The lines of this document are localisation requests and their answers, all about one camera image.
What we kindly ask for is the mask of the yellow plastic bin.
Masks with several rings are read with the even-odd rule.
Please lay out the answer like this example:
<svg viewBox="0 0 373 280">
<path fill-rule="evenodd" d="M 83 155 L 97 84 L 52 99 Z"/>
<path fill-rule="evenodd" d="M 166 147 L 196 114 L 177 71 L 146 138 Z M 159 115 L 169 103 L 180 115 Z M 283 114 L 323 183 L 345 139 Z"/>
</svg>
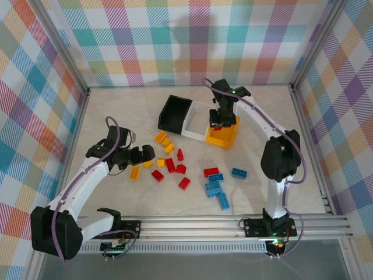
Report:
<svg viewBox="0 0 373 280">
<path fill-rule="evenodd" d="M 240 118 L 236 117 L 235 120 L 236 124 L 230 127 L 224 127 L 218 130 L 216 128 L 208 128 L 206 142 L 224 148 L 231 148 L 238 131 Z"/>
</svg>

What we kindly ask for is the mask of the white plastic bin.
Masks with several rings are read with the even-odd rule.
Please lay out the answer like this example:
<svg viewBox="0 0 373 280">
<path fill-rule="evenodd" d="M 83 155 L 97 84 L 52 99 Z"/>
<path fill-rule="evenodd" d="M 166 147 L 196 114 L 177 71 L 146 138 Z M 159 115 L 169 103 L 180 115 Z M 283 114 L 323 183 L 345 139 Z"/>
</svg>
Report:
<svg viewBox="0 0 373 280">
<path fill-rule="evenodd" d="M 212 104 L 193 101 L 185 116 L 181 135 L 205 142 L 209 129 L 209 110 L 213 108 Z"/>
</svg>

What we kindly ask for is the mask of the black plastic bin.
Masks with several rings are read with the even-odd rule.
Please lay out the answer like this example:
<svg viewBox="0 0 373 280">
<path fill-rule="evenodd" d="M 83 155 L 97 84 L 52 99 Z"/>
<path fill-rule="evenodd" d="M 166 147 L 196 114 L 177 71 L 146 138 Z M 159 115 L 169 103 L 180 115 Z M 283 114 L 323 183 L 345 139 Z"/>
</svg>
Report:
<svg viewBox="0 0 373 280">
<path fill-rule="evenodd" d="M 191 99 L 169 95 L 159 114 L 158 129 L 181 135 L 183 124 L 191 105 Z"/>
</svg>

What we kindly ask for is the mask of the small black electronics board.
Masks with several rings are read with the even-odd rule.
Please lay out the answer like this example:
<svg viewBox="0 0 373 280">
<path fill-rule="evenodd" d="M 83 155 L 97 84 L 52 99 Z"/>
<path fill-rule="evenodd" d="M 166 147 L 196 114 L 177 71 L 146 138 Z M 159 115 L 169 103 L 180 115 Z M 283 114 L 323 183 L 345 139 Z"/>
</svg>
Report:
<svg viewBox="0 0 373 280">
<path fill-rule="evenodd" d="M 110 242 L 100 243 L 100 251 L 105 252 L 109 257 L 117 256 L 123 253 L 126 249 L 126 244 L 118 244 L 113 246 Z"/>
<path fill-rule="evenodd" d="M 278 240 L 266 241 L 266 249 L 269 256 L 282 255 L 286 249 L 286 243 Z"/>
</svg>

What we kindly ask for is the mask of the aluminium side rail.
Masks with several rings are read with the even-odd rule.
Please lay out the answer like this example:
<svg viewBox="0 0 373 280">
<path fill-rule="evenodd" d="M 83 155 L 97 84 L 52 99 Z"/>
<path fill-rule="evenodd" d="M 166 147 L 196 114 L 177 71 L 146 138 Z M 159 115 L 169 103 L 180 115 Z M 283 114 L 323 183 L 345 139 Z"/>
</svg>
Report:
<svg viewBox="0 0 373 280">
<path fill-rule="evenodd" d="M 54 189 L 52 189 L 51 194 L 48 197 L 48 202 L 52 201 L 56 196 L 58 196 L 59 193 L 66 186 L 68 174 L 71 169 L 72 159 L 75 153 L 80 130 L 83 124 L 83 119 L 89 102 L 91 90 L 91 87 L 88 87 L 87 92 L 83 94 L 82 106 L 78 110 L 76 124 L 73 129 L 72 136 L 68 138 L 68 148 L 64 157 L 64 162 L 62 167 L 59 168 L 57 186 Z M 41 271 L 43 259 L 44 253 L 34 251 L 33 248 L 31 248 L 27 255 L 26 268 L 24 269 L 20 280 L 37 280 L 39 273 Z"/>
<path fill-rule="evenodd" d="M 301 102 L 291 85 L 288 89 L 325 209 L 325 213 L 322 215 L 322 225 L 329 229 L 325 229 L 324 232 L 320 234 L 320 240 L 324 243 L 332 240 L 338 241 L 337 249 L 339 252 L 337 253 L 337 257 L 343 259 L 343 265 L 349 274 L 349 278 L 351 280 L 365 280 L 366 273 L 361 258 L 358 255 L 357 245 L 349 221 L 346 216 L 337 214 L 335 203 L 326 186 L 324 173 L 317 158 L 317 152 L 312 135 L 308 129 L 305 114 L 301 108 Z"/>
</svg>

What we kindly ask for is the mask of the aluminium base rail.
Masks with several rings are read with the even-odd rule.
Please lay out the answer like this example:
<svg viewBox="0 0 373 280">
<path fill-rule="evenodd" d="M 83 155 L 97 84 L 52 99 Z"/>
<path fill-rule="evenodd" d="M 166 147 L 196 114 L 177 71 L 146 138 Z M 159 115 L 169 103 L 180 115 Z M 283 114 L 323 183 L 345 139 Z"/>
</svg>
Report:
<svg viewBox="0 0 373 280">
<path fill-rule="evenodd" d="M 241 241 L 245 233 L 238 224 L 244 215 L 123 216 L 125 221 L 141 221 L 142 242 Z M 305 214 L 293 217 L 304 240 L 337 240 L 353 237 L 345 216 Z"/>
</svg>

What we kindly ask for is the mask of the aluminium frame post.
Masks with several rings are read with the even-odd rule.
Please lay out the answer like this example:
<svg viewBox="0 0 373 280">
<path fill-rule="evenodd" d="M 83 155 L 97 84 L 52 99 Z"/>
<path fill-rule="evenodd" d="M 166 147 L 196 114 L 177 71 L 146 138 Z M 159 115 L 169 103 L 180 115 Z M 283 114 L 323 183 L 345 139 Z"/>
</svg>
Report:
<svg viewBox="0 0 373 280">
<path fill-rule="evenodd" d="M 298 61 L 295 72 L 288 85 L 292 93 L 296 93 L 300 88 L 348 1 L 349 0 L 326 1 L 325 8 L 309 37 L 304 53 Z"/>
<path fill-rule="evenodd" d="M 52 19 L 50 18 L 45 6 L 41 0 L 28 0 L 30 6 L 33 8 L 35 14 L 40 20 L 42 26 L 45 28 L 47 34 L 50 37 L 53 45 L 55 46 L 57 53 L 62 57 L 66 67 L 70 70 L 72 77 L 78 84 L 79 89 L 85 94 L 89 94 L 89 87 L 86 85 L 83 76 L 80 74 L 73 57 L 71 56 L 67 46 L 65 45 L 62 37 L 60 36 L 58 29 L 55 27 Z"/>
</svg>

